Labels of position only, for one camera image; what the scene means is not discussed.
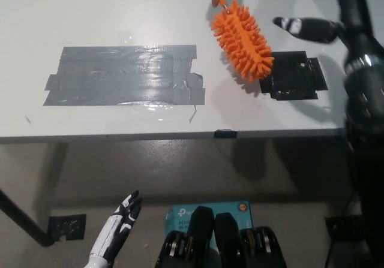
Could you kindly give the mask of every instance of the blue box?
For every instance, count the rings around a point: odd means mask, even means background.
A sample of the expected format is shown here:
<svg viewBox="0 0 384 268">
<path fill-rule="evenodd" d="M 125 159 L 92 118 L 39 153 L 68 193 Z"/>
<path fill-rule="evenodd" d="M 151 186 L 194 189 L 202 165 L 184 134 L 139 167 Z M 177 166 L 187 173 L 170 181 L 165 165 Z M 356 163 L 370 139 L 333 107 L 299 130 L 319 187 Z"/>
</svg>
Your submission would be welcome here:
<svg viewBox="0 0 384 268">
<path fill-rule="evenodd" d="M 187 232 L 191 215 L 198 206 L 212 208 L 215 216 L 219 213 L 231 213 L 238 223 L 239 230 L 253 227 L 248 201 L 175 205 L 166 215 L 166 236 L 172 230 Z M 211 248 L 217 251 L 214 235 L 212 235 Z"/>
</svg>

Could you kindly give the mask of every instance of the gray floor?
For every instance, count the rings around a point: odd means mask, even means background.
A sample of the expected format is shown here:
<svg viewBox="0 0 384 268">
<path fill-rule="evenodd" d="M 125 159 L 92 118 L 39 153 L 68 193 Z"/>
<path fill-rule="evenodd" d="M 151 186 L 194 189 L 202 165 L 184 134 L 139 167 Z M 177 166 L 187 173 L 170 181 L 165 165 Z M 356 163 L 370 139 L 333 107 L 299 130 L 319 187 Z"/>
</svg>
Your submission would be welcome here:
<svg viewBox="0 0 384 268">
<path fill-rule="evenodd" d="M 239 199 L 251 201 L 254 225 L 274 229 L 288 267 L 323 267 L 324 217 L 339 214 L 351 193 L 343 144 L 331 138 L 3 145 L 0 171 L 1 189 L 42 227 L 49 215 L 87 214 L 84 240 L 41 248 L 0 213 L 0 267 L 10 268 L 83 267 L 107 217 L 135 189 L 145 205 L 115 267 L 154 266 L 171 205 Z M 359 249 L 336 247 L 331 267 L 357 267 Z"/>
</svg>

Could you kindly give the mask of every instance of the shiny tape surface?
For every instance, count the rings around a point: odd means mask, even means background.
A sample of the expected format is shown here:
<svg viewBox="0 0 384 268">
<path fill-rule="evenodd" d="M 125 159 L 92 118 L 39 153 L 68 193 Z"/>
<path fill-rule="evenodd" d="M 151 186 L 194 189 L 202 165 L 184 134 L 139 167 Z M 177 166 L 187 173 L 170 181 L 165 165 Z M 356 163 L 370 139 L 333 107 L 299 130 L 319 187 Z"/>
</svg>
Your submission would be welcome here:
<svg viewBox="0 0 384 268">
<path fill-rule="evenodd" d="M 196 56 L 196 46 L 64 47 L 44 105 L 203 105 Z"/>
</svg>

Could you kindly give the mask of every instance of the duster bristle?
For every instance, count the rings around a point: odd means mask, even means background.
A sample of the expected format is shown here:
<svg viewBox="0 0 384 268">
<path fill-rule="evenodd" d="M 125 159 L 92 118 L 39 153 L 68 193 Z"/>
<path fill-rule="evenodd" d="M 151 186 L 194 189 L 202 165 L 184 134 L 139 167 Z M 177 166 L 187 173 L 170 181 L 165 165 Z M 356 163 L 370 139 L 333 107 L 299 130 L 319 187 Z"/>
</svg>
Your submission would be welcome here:
<svg viewBox="0 0 384 268">
<path fill-rule="evenodd" d="M 256 20 L 249 8 L 239 6 L 236 0 L 227 11 L 223 9 L 214 16 L 212 30 L 226 52 L 229 61 L 244 79 L 253 81 L 270 75 L 274 58 L 266 39 L 260 34 Z"/>
</svg>

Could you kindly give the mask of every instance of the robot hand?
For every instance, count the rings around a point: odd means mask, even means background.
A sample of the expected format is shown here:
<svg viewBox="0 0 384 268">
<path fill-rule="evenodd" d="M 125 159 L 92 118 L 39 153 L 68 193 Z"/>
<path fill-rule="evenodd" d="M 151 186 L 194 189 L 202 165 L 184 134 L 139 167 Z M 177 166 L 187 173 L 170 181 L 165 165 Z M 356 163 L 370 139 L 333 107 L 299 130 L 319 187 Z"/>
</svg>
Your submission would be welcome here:
<svg viewBox="0 0 384 268">
<path fill-rule="evenodd" d="M 124 245 L 139 216 L 142 198 L 138 191 L 130 194 L 110 216 L 98 235 L 85 268 L 113 267 L 115 258 Z"/>
</svg>

